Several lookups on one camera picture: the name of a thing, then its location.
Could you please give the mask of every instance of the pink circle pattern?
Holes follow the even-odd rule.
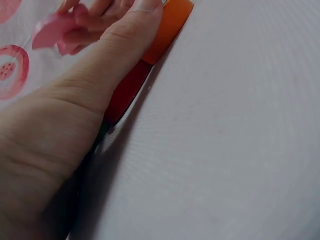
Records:
[[[0,0],[0,24],[8,21],[18,10],[22,0]]]
[[[28,53],[19,46],[7,45],[0,48],[1,56],[9,56],[14,59],[12,62],[0,63],[0,87],[6,81],[11,81],[8,88],[0,90],[0,100],[9,100],[15,97],[23,89],[29,74]]]

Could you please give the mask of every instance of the skin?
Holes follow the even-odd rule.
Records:
[[[135,0],[77,64],[1,111],[0,239],[64,239],[42,213],[91,148],[114,89],[155,37],[161,1],[142,1],[155,9],[137,9]]]
[[[79,45],[71,55],[79,53],[92,43],[98,41],[104,31],[120,20],[131,8],[135,0],[95,0],[89,9],[89,15],[77,19],[77,24],[83,30],[72,31],[66,34],[63,41]],[[58,13],[65,13],[79,0],[66,0],[58,9]]]

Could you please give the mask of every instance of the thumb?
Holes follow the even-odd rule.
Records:
[[[104,112],[117,85],[152,43],[162,12],[161,0],[135,0],[87,55],[51,82],[46,94]]]

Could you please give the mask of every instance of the finger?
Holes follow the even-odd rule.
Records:
[[[72,7],[78,5],[80,0],[64,0],[61,5],[59,6],[57,13],[66,13],[71,9]]]
[[[135,0],[130,11],[104,32],[84,58],[51,82],[51,92],[61,100],[104,112],[119,82],[152,43],[162,12],[161,0]]]
[[[93,15],[82,16],[77,18],[76,23],[79,26],[90,29],[91,31],[106,30],[112,24],[120,20],[128,12],[135,0],[122,0],[121,2],[119,1],[113,5],[113,7],[116,8],[116,11],[107,11],[103,17],[97,17]]]
[[[66,44],[87,45],[97,42],[103,33],[103,31],[90,32],[85,29],[75,30],[66,33],[62,40]]]
[[[119,18],[122,18],[128,10],[132,7],[134,4],[135,0],[122,0],[120,4],[120,8],[117,12],[117,15]]]
[[[76,19],[76,24],[91,31],[104,31],[118,20],[119,18],[114,15],[105,17],[81,16]]]
[[[89,13],[91,16],[101,17],[112,3],[113,0],[96,0],[92,4]]]

